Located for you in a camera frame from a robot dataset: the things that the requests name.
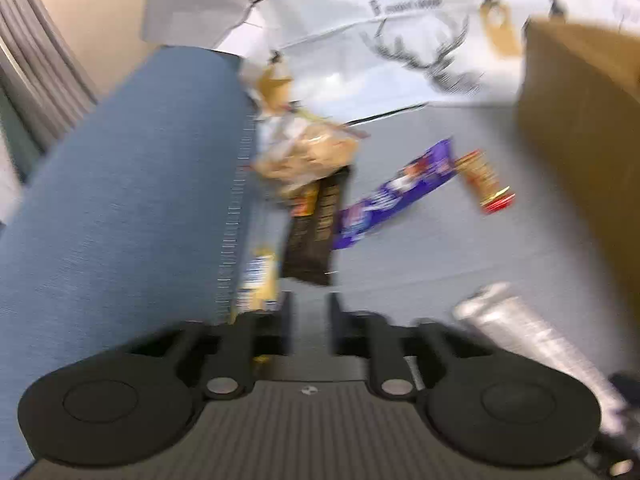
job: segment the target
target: deer antlers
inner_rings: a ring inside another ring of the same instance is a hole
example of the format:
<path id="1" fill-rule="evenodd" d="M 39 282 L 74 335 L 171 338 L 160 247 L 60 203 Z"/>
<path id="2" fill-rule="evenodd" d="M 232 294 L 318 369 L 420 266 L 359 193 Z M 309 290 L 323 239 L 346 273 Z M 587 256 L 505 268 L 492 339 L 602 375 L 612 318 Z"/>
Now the deer antlers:
<path id="1" fill-rule="evenodd" d="M 473 92 L 478 88 L 479 75 L 471 72 L 452 75 L 446 71 L 447 67 L 455 60 L 451 53 L 465 42 L 469 30 L 469 16 L 465 17 L 462 28 L 457 34 L 455 33 L 456 23 L 454 20 L 446 14 L 437 14 L 437 17 L 451 30 L 451 39 L 436 49 L 435 59 L 431 63 L 421 62 L 417 54 L 408 51 L 401 36 L 396 37 L 393 48 L 386 46 L 382 39 L 386 18 L 380 23 L 373 40 L 370 40 L 365 33 L 362 33 L 362 39 L 374 53 L 383 59 L 402 62 L 406 68 L 411 70 L 422 70 L 425 77 L 430 78 L 441 92 Z"/>

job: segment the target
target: brown box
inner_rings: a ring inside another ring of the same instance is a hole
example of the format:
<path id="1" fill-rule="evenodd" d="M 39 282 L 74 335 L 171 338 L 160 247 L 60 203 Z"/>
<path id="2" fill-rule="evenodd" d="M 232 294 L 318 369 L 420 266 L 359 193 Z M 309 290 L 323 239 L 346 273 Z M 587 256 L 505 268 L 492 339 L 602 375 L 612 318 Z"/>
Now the brown box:
<path id="1" fill-rule="evenodd" d="M 556 170 L 640 312 L 640 38 L 532 20 L 520 131 Z"/>

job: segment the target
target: black candy wrapper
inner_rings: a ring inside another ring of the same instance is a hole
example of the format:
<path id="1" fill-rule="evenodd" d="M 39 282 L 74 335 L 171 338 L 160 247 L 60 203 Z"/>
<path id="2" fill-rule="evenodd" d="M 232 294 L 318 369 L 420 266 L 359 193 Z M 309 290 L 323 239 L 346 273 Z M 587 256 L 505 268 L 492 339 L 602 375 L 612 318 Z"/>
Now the black candy wrapper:
<path id="1" fill-rule="evenodd" d="M 318 180 L 318 195 L 311 215 L 291 218 L 281 277 L 296 278 L 316 285 L 331 285 L 329 272 L 334 231 L 350 173 L 347 166 Z"/>

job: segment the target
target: red and gold wrapper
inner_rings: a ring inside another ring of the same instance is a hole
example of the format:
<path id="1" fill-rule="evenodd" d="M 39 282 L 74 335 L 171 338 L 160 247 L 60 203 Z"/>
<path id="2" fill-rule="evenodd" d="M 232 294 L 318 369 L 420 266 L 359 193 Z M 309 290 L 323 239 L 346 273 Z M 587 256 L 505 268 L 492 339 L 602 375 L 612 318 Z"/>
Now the red and gold wrapper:
<path id="1" fill-rule="evenodd" d="M 458 173 L 465 177 L 480 200 L 485 213 L 504 209 L 513 203 L 515 193 L 509 186 L 502 186 L 493 168 L 486 161 L 482 150 L 475 150 L 456 161 Z"/>

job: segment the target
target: purple candy wrapper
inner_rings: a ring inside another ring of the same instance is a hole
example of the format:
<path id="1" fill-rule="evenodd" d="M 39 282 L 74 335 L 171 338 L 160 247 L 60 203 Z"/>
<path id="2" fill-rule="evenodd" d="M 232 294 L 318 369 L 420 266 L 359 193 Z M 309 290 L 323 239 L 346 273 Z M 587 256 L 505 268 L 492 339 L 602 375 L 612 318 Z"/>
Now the purple candy wrapper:
<path id="1" fill-rule="evenodd" d="M 409 204 L 444 184 L 456 174 L 451 139 L 431 146 L 396 176 L 369 196 L 340 211 L 334 249 L 344 249 L 361 240 L 373 226 L 402 211 Z"/>

